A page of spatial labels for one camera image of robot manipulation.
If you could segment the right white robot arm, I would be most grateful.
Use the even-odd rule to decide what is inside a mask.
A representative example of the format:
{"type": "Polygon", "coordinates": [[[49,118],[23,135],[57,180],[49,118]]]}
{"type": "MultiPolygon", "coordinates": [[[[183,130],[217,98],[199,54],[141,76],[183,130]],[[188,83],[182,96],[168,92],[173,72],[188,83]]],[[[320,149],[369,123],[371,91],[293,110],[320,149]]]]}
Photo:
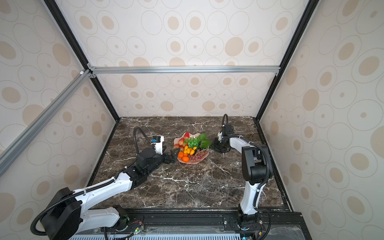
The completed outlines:
{"type": "Polygon", "coordinates": [[[234,127],[229,124],[228,115],[224,114],[221,131],[215,137],[212,148],[222,154],[228,153],[232,149],[242,154],[242,174],[246,186],[240,209],[244,216],[255,215],[260,211],[261,193],[273,176],[268,147],[257,145],[242,135],[236,134],[234,127]]]}

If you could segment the pink scalloped fruit bowl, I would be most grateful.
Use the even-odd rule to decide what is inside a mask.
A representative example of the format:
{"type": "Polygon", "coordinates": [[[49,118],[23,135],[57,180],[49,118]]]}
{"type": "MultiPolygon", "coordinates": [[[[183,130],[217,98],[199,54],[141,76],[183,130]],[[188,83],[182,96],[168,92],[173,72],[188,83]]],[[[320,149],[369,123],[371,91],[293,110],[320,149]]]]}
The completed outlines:
{"type": "Polygon", "coordinates": [[[185,132],[174,139],[174,149],[179,148],[177,159],[183,164],[197,164],[209,155],[211,141],[206,133],[190,134],[185,132]]]}

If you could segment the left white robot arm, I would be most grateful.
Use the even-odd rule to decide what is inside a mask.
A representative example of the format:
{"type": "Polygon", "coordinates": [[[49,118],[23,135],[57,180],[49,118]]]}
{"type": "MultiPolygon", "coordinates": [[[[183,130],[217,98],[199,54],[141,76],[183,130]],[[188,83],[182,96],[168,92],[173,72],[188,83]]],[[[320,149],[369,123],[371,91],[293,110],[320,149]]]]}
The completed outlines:
{"type": "Polygon", "coordinates": [[[136,159],[116,176],[98,184],[77,189],[59,190],[49,205],[32,221],[30,231],[50,240],[68,240],[77,233],[95,229],[127,227],[126,212],[120,206],[94,210],[93,207],[115,195],[128,192],[143,184],[148,176],[162,164],[178,160],[179,148],[166,153],[164,137],[146,137],[149,148],[139,150],[135,144],[136,159]]]}

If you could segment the black fake grape bunch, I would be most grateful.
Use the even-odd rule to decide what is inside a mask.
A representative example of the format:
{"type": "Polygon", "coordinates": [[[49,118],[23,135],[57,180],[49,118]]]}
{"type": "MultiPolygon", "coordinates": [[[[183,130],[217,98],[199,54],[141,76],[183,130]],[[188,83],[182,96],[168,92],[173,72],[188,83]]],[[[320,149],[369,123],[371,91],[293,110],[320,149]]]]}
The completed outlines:
{"type": "Polygon", "coordinates": [[[201,152],[201,151],[205,151],[206,149],[205,148],[201,148],[201,147],[198,147],[195,149],[195,154],[201,152]]]}

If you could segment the green fake grape bunch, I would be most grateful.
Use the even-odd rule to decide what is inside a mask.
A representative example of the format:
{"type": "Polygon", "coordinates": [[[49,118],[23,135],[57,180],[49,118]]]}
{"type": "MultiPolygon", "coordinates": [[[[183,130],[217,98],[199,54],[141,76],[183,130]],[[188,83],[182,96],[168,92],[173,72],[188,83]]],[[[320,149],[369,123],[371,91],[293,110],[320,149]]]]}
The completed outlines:
{"type": "Polygon", "coordinates": [[[211,145],[211,141],[208,139],[208,135],[206,133],[202,133],[196,136],[184,136],[184,142],[189,148],[197,148],[197,149],[207,149],[211,145]]]}

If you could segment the red fake grape bunch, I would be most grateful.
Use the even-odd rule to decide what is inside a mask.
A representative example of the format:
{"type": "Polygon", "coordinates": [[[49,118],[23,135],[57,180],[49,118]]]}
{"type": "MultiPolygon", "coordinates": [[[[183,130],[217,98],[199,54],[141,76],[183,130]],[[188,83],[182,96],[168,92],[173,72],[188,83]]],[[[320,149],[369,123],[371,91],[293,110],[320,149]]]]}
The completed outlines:
{"type": "Polygon", "coordinates": [[[197,154],[194,154],[193,156],[190,157],[190,162],[191,163],[198,163],[201,162],[204,158],[206,158],[209,155],[209,151],[201,151],[197,154]]]}

